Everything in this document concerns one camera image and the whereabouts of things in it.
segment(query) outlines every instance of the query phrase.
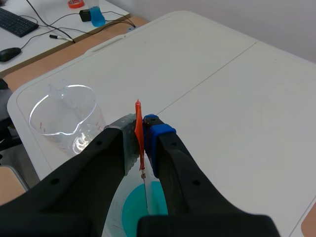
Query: keyboard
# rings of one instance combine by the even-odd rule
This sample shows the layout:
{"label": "keyboard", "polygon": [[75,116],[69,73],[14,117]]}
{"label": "keyboard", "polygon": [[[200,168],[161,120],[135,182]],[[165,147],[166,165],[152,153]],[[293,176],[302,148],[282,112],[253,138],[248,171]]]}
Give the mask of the keyboard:
{"label": "keyboard", "polygon": [[0,27],[21,38],[36,30],[39,25],[0,8]]}

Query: white tabletop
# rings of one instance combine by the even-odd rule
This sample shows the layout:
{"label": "white tabletop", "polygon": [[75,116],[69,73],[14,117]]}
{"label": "white tabletop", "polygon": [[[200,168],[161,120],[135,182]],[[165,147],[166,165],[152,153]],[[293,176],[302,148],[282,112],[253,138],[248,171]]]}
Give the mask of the white tabletop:
{"label": "white tabletop", "polygon": [[[127,11],[122,10],[121,8],[105,1],[99,0],[100,2],[100,9],[102,12],[106,11],[113,11],[117,12],[122,15],[128,15]],[[30,3],[39,13],[41,18],[47,23],[51,24],[58,18],[71,14],[71,13],[79,13],[82,9],[87,9],[87,5],[77,8],[71,9],[67,5],[67,0],[30,0]],[[2,8],[15,13],[17,15],[27,15],[32,16],[39,20],[36,16],[33,9],[25,0],[9,0],[5,6]],[[105,13],[104,14],[106,20],[116,20],[121,18],[122,16],[114,14],[114,13]],[[39,20],[39,25],[44,25],[43,22]],[[65,18],[61,19],[60,21],[54,24],[55,27],[66,27],[72,29],[78,29],[84,32],[90,32],[96,29],[91,22],[82,22],[79,15],[70,15],[66,16]],[[51,28],[47,27],[39,27],[37,30],[27,34],[26,36],[19,38],[16,35],[9,33],[8,31],[0,28],[0,50],[12,47],[22,47],[31,37],[45,33],[47,31],[52,30]],[[76,38],[78,36],[84,35],[84,33],[79,31],[72,31],[62,29],[67,34],[69,34],[72,38]],[[67,37],[60,31],[54,31],[51,34],[59,35],[63,37]],[[16,56],[12,60],[6,63],[0,63],[0,77],[4,77],[6,72],[5,70],[10,69],[11,67],[18,65],[30,58],[33,58],[39,54],[42,54],[50,49],[53,49],[59,45],[64,44],[66,41],[63,40],[56,40],[50,39],[50,34],[45,34],[43,36],[36,37],[32,39],[27,46],[22,49],[22,54]]]}
{"label": "white tabletop", "polygon": [[28,116],[49,83],[67,78],[95,89],[108,122],[140,99],[143,115],[158,114],[177,130],[228,201],[269,215],[289,236],[316,196],[315,64],[186,12],[102,45],[9,100],[39,177],[67,158],[31,132]]}

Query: black mouse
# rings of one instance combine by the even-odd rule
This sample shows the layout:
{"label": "black mouse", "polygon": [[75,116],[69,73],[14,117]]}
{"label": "black mouse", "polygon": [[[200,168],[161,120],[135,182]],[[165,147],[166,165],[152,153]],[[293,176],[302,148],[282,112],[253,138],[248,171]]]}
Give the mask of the black mouse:
{"label": "black mouse", "polygon": [[7,48],[0,51],[0,62],[7,62],[22,52],[20,48]]}

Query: blue bottle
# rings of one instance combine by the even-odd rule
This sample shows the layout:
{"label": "blue bottle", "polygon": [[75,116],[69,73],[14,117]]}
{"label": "blue bottle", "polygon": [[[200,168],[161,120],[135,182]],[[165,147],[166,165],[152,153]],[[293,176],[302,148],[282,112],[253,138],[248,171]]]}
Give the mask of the blue bottle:
{"label": "blue bottle", "polygon": [[91,22],[93,26],[100,27],[105,24],[104,16],[101,13],[99,0],[84,0],[90,9]]}
{"label": "blue bottle", "polygon": [[93,26],[95,27],[100,27],[105,24],[105,18],[101,13],[100,7],[99,6],[94,6],[90,8],[90,13],[91,13],[91,22]]}

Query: blue liquid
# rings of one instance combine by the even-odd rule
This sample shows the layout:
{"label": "blue liquid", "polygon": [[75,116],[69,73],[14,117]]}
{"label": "blue liquid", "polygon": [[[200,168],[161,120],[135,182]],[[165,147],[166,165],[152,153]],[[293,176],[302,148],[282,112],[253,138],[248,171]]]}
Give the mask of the blue liquid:
{"label": "blue liquid", "polygon": [[90,8],[90,13],[93,26],[100,27],[105,24],[104,16],[102,15],[101,10],[98,6]]}
{"label": "blue liquid", "polygon": [[[160,182],[152,182],[153,196],[158,203],[158,207],[155,208],[155,215],[167,215],[167,205],[164,198],[163,190]],[[122,211],[122,223],[124,231],[127,237],[136,237],[137,224],[140,218],[148,216],[148,210],[146,207],[145,188],[144,185],[138,186],[127,197],[123,211]]]}

